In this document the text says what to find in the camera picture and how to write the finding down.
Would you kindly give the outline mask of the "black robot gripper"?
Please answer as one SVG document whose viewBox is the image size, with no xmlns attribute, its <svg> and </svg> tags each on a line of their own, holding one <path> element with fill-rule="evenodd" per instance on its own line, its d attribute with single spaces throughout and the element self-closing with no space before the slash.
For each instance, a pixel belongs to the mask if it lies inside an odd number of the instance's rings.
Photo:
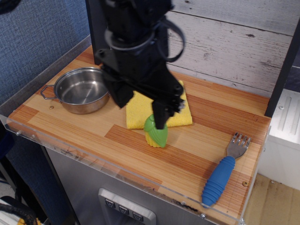
<svg viewBox="0 0 300 225">
<path fill-rule="evenodd" d="M 137 52 L 100 49 L 103 80 L 119 108 L 123 108 L 137 91 L 153 100 L 152 110 L 157 129 L 163 129 L 175 112 L 184 107 L 183 87 L 168 70 L 155 49 Z"/>
</svg>

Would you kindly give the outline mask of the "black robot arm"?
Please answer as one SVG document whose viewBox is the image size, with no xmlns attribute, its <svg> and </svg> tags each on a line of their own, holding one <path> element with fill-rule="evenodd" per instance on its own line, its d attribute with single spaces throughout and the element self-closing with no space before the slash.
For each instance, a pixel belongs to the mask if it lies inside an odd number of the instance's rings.
<svg viewBox="0 0 300 225">
<path fill-rule="evenodd" d="M 103 81 L 119 107 L 124 107 L 137 91 L 152 99 L 157 129 L 184 106 L 183 87 L 167 68 L 177 56 L 169 57 L 168 30 L 181 39 L 184 34 L 166 13 L 169 0 L 102 0 L 104 41 L 96 51 L 101 61 Z"/>
</svg>

